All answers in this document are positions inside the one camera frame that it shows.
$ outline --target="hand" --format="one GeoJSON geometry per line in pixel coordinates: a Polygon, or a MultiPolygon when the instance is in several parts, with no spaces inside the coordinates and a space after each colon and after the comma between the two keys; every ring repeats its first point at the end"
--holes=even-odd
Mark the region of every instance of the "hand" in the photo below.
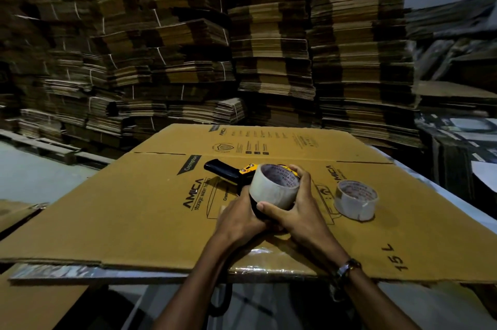
{"type": "Polygon", "coordinates": [[[297,165],[289,165],[300,177],[295,205],[289,211],[267,202],[257,203],[262,213],[275,219],[293,239],[316,256],[325,254],[337,264],[345,264],[350,257],[332,235],[311,193],[311,175],[297,165]]]}
{"type": "Polygon", "coordinates": [[[227,242],[232,251],[268,229],[268,224],[253,214],[248,190],[249,186],[245,186],[240,196],[222,210],[217,220],[214,237],[227,242]]]}

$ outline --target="forearm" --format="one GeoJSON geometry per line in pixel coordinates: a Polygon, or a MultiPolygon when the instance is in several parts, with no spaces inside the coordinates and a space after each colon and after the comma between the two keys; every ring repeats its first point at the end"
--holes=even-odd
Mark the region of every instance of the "forearm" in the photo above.
{"type": "MultiPolygon", "coordinates": [[[[329,262],[343,266],[350,260],[338,242],[323,249],[329,262]]],[[[361,270],[353,269],[344,290],[369,330],[419,330],[411,320],[378,286],[361,270]]]]}
{"type": "Polygon", "coordinates": [[[154,330],[200,329],[214,287],[230,253],[227,240],[213,236],[192,272],[154,323],[154,330]]]}

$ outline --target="person's right hand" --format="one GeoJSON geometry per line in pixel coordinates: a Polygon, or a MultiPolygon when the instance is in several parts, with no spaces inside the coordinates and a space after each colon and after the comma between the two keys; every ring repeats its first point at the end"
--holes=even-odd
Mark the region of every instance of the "person's right hand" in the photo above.
{"type": "Polygon", "coordinates": [[[293,239],[314,254],[325,254],[341,266],[350,257],[332,235],[311,193],[311,175],[297,165],[289,165],[300,177],[295,205],[289,211],[268,202],[257,203],[257,209],[276,220],[293,239]]]}

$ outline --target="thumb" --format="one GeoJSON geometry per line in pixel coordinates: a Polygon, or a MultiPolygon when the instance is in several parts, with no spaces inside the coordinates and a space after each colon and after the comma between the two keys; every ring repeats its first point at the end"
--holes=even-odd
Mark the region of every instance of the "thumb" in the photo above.
{"type": "Polygon", "coordinates": [[[257,203],[257,209],[282,225],[288,214],[288,211],[282,210],[280,207],[276,207],[274,204],[268,202],[257,203]]]}

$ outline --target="wooden pallet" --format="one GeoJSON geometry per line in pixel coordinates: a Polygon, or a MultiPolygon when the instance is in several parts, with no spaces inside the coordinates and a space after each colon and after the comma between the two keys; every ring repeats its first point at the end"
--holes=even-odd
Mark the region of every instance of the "wooden pallet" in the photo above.
{"type": "Polygon", "coordinates": [[[48,157],[66,165],[81,164],[94,169],[103,169],[115,160],[82,152],[72,145],[66,145],[46,138],[29,138],[14,132],[0,130],[0,140],[6,141],[17,149],[42,157],[48,157]]]}

